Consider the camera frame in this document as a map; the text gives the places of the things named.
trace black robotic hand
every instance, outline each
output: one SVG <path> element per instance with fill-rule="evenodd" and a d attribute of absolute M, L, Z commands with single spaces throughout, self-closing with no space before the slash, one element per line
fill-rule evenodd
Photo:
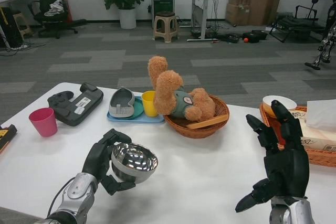
<path fill-rule="evenodd" d="M 132 140 L 129 136 L 115 129 L 111 129 L 98 143 L 93 145 L 82 170 L 82 173 L 93 175 L 98 183 L 102 184 L 109 195 L 113 195 L 117 191 L 124 191 L 135 187 L 135 183 L 133 182 L 119 183 L 112 175 L 106 175 L 110 168 L 112 150 L 116 142 L 129 144 L 132 143 Z"/>
<path fill-rule="evenodd" d="M 309 180 L 309 161 L 307 152 L 301 145 L 300 122 L 279 101 L 272 101 L 271 107 L 281 123 L 281 136 L 286 140 L 285 149 L 279 150 L 273 128 L 267 127 L 252 115 L 246 116 L 248 124 L 258 133 L 261 146 L 266 149 L 264 163 L 267 178 L 253 186 L 252 193 L 237 204 L 236 212 L 265 203 L 273 196 L 305 196 Z"/>

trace orange basket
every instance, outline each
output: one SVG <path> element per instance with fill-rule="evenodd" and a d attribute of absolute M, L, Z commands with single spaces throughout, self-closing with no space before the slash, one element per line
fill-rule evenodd
<path fill-rule="evenodd" d="M 227 115 L 227 114 L 230 116 L 229 108 L 227 107 L 225 102 L 223 102 L 221 99 L 219 99 L 218 97 L 216 97 L 214 95 L 209 95 L 209 97 L 216 104 L 215 116 Z M 164 119 L 179 134 L 181 134 L 182 136 L 185 136 L 185 137 L 189 137 L 189 138 L 205 138 L 205 137 L 211 136 L 217 130 L 219 130 L 221 127 L 223 127 L 227 123 L 227 121 L 229 120 L 229 118 L 228 118 L 224 122 L 216 123 L 214 125 L 210 125 L 210 126 L 207 126 L 207 127 L 201 128 L 201 129 L 191 130 L 191 129 L 188 129 L 187 127 L 185 127 L 185 126 L 188 125 L 188 124 L 194 123 L 192 121 L 189 121 L 187 119 L 174 118 L 170 115 L 165 115 Z"/>
<path fill-rule="evenodd" d="M 262 120 L 267 126 L 273 127 L 275 134 L 277 135 L 278 141 L 279 141 L 279 149 L 283 149 L 284 146 L 280 143 L 285 143 L 286 141 L 281 137 L 281 130 L 280 126 L 281 124 L 278 122 L 277 119 L 270 117 L 264 110 L 263 105 L 261 104 L 260 107 L 260 114 L 262 116 Z M 296 107 L 296 110 L 301 111 L 307 111 L 307 107 L 304 106 L 298 106 Z M 328 152 L 328 151 L 321 151 L 321 150 L 314 150 L 305 148 L 308 157 L 309 162 L 314 165 L 323 165 L 323 166 L 329 166 L 329 167 L 336 167 L 336 152 Z"/>

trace white bowl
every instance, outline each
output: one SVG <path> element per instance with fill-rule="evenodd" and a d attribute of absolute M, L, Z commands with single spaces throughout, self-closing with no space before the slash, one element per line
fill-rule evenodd
<path fill-rule="evenodd" d="M 278 95 L 268 95 L 262 99 L 262 105 L 266 113 L 269 114 L 272 118 L 276 118 L 271 108 L 272 101 L 274 100 L 281 102 L 286 107 L 287 110 L 294 110 L 297 107 L 296 102 L 290 100 L 289 98 L 280 97 Z"/>

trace gray shoe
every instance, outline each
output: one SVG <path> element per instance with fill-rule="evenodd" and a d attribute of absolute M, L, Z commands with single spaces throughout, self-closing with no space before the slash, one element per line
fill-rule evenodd
<path fill-rule="evenodd" d="M 128 118 L 134 114 L 135 97 L 131 90 L 121 87 L 112 96 L 109 113 L 114 118 Z"/>

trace black game controller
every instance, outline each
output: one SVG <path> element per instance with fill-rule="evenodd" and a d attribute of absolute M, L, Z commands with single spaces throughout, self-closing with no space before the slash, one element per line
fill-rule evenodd
<path fill-rule="evenodd" d="M 48 98 L 49 107 L 55 112 L 56 119 L 70 126 L 80 124 L 102 101 L 103 92 L 96 86 L 84 82 L 80 86 L 82 94 L 74 99 L 71 91 L 63 91 Z"/>

